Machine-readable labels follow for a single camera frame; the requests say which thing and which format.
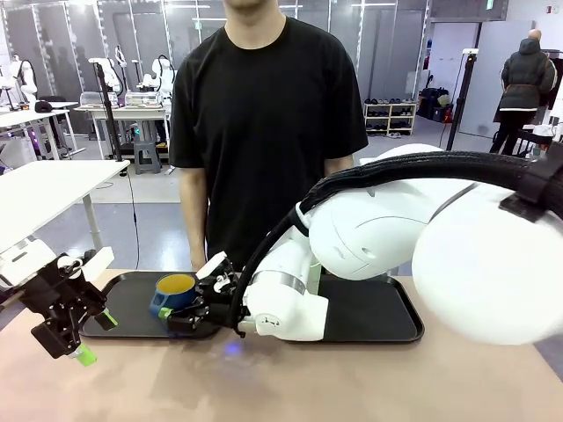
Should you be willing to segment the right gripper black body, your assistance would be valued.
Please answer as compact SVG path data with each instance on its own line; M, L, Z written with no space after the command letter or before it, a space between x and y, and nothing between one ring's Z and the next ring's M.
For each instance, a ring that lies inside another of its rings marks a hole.
M207 319L212 324L231 328L230 313L233 297L238 287L238 275L232 264L223 263L210 276L216 278L215 291L218 293L218 301L207 303Z

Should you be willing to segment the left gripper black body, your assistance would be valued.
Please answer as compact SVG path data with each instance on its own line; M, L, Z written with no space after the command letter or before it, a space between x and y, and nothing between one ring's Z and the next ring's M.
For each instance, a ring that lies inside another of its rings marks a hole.
M80 326L106 310L106 297L84 277L83 261L61 254L24 286L21 302L56 326Z

